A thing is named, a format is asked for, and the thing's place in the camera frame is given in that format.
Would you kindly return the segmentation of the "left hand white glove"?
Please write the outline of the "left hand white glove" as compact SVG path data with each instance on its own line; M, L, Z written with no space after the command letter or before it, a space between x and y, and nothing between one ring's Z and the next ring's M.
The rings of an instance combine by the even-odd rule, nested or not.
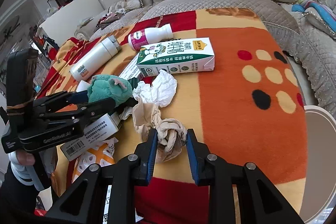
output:
M58 163L57 149L56 147L49 148L40 152L39 155L41 156L47 177L50 178ZM42 183L38 182L38 176L32 173L34 169L33 164L35 163L35 158L32 154L24 150L18 150L9 153L9 160L11 170L20 183L26 186L34 185L38 191L48 188L48 186L42 186Z

